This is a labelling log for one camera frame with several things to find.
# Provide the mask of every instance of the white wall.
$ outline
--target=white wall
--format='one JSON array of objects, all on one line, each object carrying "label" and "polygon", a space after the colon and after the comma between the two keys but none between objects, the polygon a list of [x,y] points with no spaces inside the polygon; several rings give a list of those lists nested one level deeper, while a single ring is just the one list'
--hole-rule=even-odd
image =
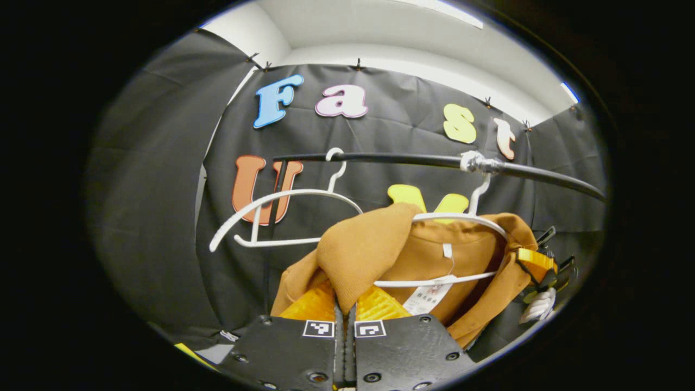
[{"label": "white wall", "polygon": [[254,2],[218,15],[203,29],[219,35],[248,56],[258,53],[254,61],[261,66],[265,66],[266,61],[276,65],[292,50],[277,25]]},{"label": "white wall", "polygon": [[553,112],[520,88],[484,70],[426,51],[388,45],[336,44],[293,49],[277,25],[256,3],[246,3],[212,19],[203,27],[228,40],[254,60],[276,65],[344,64],[376,67],[412,74],[463,91],[478,99],[491,97],[496,108],[518,121],[535,125]]},{"label": "white wall", "polygon": [[490,97],[491,103],[519,122],[535,125],[553,116],[549,108],[518,87],[480,68],[444,56],[405,47],[385,45],[325,45],[294,49],[278,62],[292,64],[356,65],[375,67],[405,74],[456,88],[480,100]]}]

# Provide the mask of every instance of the white plastic hanger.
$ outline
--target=white plastic hanger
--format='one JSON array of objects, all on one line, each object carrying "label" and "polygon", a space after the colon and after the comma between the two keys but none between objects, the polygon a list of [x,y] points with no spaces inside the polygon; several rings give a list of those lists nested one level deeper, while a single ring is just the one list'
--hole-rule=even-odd
[{"label": "white plastic hanger", "polygon": [[[326,154],[326,161],[331,161],[331,158],[333,157],[334,154],[337,152],[343,153],[343,150],[340,148],[332,148],[331,150],[328,151]],[[259,233],[259,222],[260,222],[260,217],[261,217],[261,208],[263,204],[265,204],[268,201],[271,200],[276,200],[277,198],[282,198],[284,196],[299,196],[302,194],[313,194],[317,196],[327,196],[327,197],[332,197],[332,198],[338,198],[339,200],[345,201],[348,204],[352,205],[360,214],[362,214],[362,209],[359,208],[359,206],[354,203],[351,199],[345,197],[344,195],[336,194],[333,192],[333,188],[335,187],[336,184],[336,179],[340,178],[343,176],[345,173],[345,167],[347,166],[346,162],[343,162],[343,165],[341,166],[341,169],[333,174],[331,176],[330,182],[328,183],[328,190],[318,190],[318,189],[298,189],[298,190],[287,190],[287,191],[279,191],[277,193],[269,194],[266,195],[265,197],[261,197],[258,200],[255,200],[254,202],[251,202],[250,204],[246,205],[243,207],[241,210],[236,212],[234,215],[232,215],[230,218],[227,219],[227,221],[222,224],[220,229],[215,233],[215,236],[213,236],[212,241],[210,242],[210,251],[214,252],[217,247],[220,245],[220,242],[222,241],[222,238],[228,233],[228,231],[235,225],[237,224],[242,217],[246,216],[247,213],[249,213],[252,210],[256,210],[256,213],[254,215],[254,223],[253,227],[251,230],[251,241],[246,241],[242,239],[239,235],[234,235],[234,240],[239,243],[240,245],[244,247],[271,247],[271,246],[290,246],[293,244],[307,244],[307,243],[318,243],[321,238],[308,238],[308,239],[291,239],[291,240],[267,240],[267,241],[258,241],[258,233]]]},{"label": "white plastic hanger", "polygon": [[[468,151],[465,153],[461,154],[461,169],[463,171],[468,171],[469,163],[471,162],[472,159],[480,159],[484,158],[482,154],[476,151]],[[416,214],[413,217],[413,222],[417,221],[425,221],[425,220],[432,220],[435,218],[449,218],[452,220],[463,220],[463,221],[475,221],[476,223],[483,224],[487,227],[492,228],[493,230],[499,232],[505,240],[507,240],[507,232],[504,230],[504,228],[500,227],[498,224],[494,223],[493,221],[487,220],[485,218],[476,216],[477,212],[477,204],[478,204],[478,198],[480,198],[480,195],[485,193],[487,189],[490,187],[490,173],[483,173],[483,182],[482,185],[477,187],[474,191],[473,194],[471,195],[471,203],[470,206],[468,207],[468,213],[420,213]],[[466,282],[466,281],[475,281],[475,280],[481,280],[483,278],[491,277],[497,274],[500,269],[497,271],[491,271],[488,273],[482,273],[482,274],[474,274],[473,276],[465,276],[465,277],[458,277],[455,279],[447,279],[444,280],[444,278],[435,278],[434,280],[419,280],[419,281],[375,281],[374,285],[378,287],[388,287],[388,288],[405,288],[405,287],[431,287],[434,285],[442,285],[442,284],[450,284],[450,283],[457,283],[457,282]]]}]

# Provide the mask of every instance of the yellow object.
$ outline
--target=yellow object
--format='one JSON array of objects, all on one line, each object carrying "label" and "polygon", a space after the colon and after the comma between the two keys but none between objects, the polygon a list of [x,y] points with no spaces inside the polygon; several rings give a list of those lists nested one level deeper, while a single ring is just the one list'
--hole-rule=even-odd
[{"label": "yellow object", "polygon": [[541,282],[543,278],[545,278],[550,269],[557,273],[557,264],[555,261],[537,251],[519,248],[518,260],[526,266],[538,282]]},{"label": "yellow object", "polygon": [[449,103],[444,106],[444,132],[448,138],[470,144],[475,141],[473,113],[458,104]]},{"label": "yellow object", "polygon": [[[415,186],[409,184],[394,184],[391,185],[387,191],[389,197],[393,200],[393,203],[405,202],[408,204],[417,205],[423,211],[427,213],[427,207],[425,206],[425,201],[423,200],[423,194]],[[441,199],[439,205],[434,210],[435,213],[462,213],[468,207],[468,198],[460,194],[447,194]],[[434,221],[438,221],[442,224],[449,224],[453,220],[450,218],[438,218]]]},{"label": "yellow object", "polygon": [[378,321],[411,316],[403,306],[383,289],[372,285],[357,299],[357,321]]},{"label": "yellow object", "polygon": [[193,351],[190,350],[190,349],[188,348],[188,346],[186,346],[186,345],[184,345],[184,344],[175,344],[174,346],[177,347],[177,348],[179,348],[179,349],[181,349],[181,351],[183,351],[184,353],[186,353],[186,354],[188,354],[189,356],[193,357],[194,359],[196,359],[196,360],[202,362],[203,364],[205,364],[206,367],[208,367],[208,368],[210,368],[210,369],[212,369],[212,370],[214,370],[214,371],[217,371],[217,369],[216,369],[215,367],[213,367],[212,365],[210,365],[210,364],[208,364],[207,362],[205,362],[202,358],[198,357],[197,354],[193,353]]},{"label": "yellow object", "polygon": [[310,289],[280,315],[300,321],[336,321],[336,302],[330,280]]},{"label": "yellow object", "polygon": [[[461,194],[447,194],[441,199],[439,205],[437,205],[434,213],[463,213],[468,207],[468,198],[462,196]],[[443,224],[449,224],[454,221],[451,218],[438,218],[434,221],[438,221]]]}]

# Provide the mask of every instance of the tan garment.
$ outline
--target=tan garment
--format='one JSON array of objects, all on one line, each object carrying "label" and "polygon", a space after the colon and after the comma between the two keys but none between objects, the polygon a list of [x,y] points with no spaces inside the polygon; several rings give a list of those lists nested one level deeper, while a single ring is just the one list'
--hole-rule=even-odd
[{"label": "tan garment", "polygon": [[[462,277],[486,271],[492,279],[454,284],[431,311],[465,347],[530,282],[515,263],[517,248],[537,250],[531,229],[515,214],[489,214],[509,241],[470,221],[412,223],[419,207],[396,203],[349,218],[330,227],[316,249],[282,273],[271,315],[277,316],[316,285],[329,279],[343,314],[377,280],[429,280],[449,273]],[[452,261],[443,244],[452,244]],[[403,304],[416,288],[384,288]]]}]

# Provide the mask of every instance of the letter f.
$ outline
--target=letter f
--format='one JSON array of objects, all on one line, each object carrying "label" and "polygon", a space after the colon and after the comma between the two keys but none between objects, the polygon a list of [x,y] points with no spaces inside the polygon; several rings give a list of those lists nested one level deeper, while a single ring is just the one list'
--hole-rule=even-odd
[{"label": "letter f", "polygon": [[259,117],[254,121],[254,128],[258,129],[284,118],[285,110],[280,109],[280,102],[285,106],[292,103],[292,99],[295,97],[295,90],[291,86],[298,86],[302,83],[304,83],[304,77],[300,74],[295,74],[256,91],[260,102]]}]

